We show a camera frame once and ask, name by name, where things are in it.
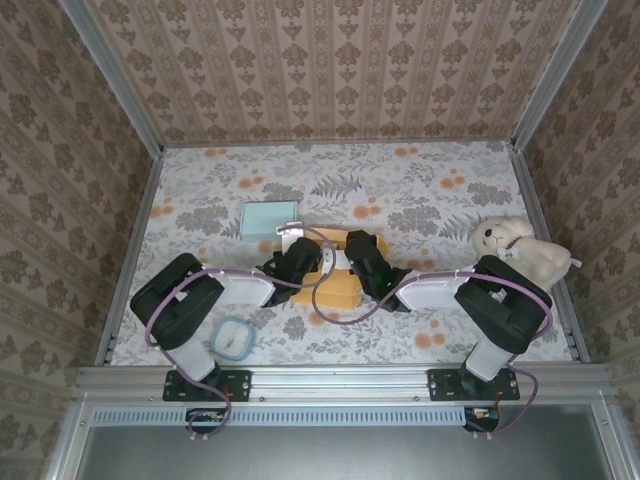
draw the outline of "wall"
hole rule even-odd
[[[165,144],[511,135],[578,0],[88,0]]]
[[[0,17],[0,478],[22,479],[93,363],[150,159],[57,2]]]
[[[612,0],[526,148],[568,286],[640,443],[640,2]]]

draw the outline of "plush dog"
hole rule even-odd
[[[489,217],[475,229],[471,243],[480,255],[494,255],[545,292],[581,262],[566,248],[537,240],[533,226],[520,217]]]

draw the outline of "floral tablecloth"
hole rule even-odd
[[[263,264],[278,245],[239,238],[242,205],[283,200],[297,201],[308,224],[381,233],[392,265],[425,271],[474,264],[468,236],[483,217],[526,215],[504,142],[167,150],[130,295],[183,252],[219,267]],[[347,319],[370,306],[329,312]],[[340,327],[287,303],[214,308],[198,331],[205,344],[225,316],[254,326],[240,362],[252,365],[461,362],[480,335],[461,308],[381,312]],[[558,318],[520,358],[571,360]],[[127,308],[111,364],[164,363]]]

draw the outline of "patterned wallpaper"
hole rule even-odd
[[[596,361],[640,445],[640,2],[611,0],[526,156]]]
[[[55,1],[0,2],[0,478],[45,468],[150,159]]]
[[[87,0],[165,144],[508,137],[578,0]]]

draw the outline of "light blue cloth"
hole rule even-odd
[[[297,202],[254,202],[242,207],[240,236],[247,242],[279,242],[276,228],[296,220]]]

